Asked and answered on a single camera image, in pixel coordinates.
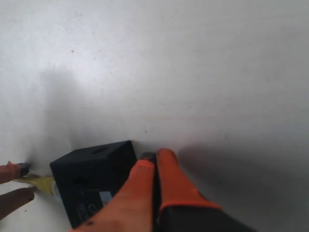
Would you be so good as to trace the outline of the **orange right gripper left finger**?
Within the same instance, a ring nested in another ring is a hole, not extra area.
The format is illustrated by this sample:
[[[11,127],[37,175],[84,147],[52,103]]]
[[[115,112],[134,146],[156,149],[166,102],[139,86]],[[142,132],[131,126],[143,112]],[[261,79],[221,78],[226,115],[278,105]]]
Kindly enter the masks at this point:
[[[155,154],[145,152],[118,193],[73,232],[152,232]]]

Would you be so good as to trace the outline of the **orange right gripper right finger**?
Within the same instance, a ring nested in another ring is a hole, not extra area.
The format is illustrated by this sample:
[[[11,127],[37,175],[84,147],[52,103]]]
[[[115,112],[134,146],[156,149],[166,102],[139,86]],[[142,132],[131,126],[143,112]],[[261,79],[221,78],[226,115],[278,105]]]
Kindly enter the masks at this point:
[[[162,232],[254,231],[200,194],[172,150],[158,150],[156,161],[161,189],[158,225]]]

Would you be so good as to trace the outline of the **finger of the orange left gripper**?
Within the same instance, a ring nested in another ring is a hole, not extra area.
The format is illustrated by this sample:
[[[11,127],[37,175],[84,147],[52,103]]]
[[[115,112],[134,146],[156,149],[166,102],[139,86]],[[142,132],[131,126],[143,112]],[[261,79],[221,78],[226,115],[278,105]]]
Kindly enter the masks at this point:
[[[0,166],[0,183],[8,183],[15,179],[24,177],[29,173],[30,164],[8,162],[6,165]]]
[[[0,196],[0,219],[34,200],[35,188],[19,188]]]

